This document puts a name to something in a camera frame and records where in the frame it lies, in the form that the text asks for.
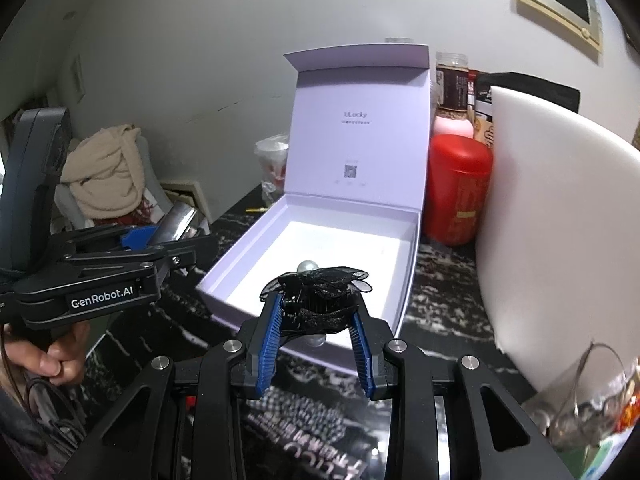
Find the person's left hand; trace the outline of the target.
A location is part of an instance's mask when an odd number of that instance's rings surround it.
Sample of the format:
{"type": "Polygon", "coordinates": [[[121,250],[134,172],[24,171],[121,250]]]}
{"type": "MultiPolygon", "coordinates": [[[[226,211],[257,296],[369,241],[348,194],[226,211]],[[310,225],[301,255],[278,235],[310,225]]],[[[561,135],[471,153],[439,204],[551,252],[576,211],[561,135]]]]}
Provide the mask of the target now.
{"type": "Polygon", "coordinates": [[[6,356],[23,370],[49,378],[56,386],[78,385],[85,377],[85,360],[90,323],[78,322],[47,350],[42,350],[27,339],[14,335],[11,326],[4,329],[6,356]]]}

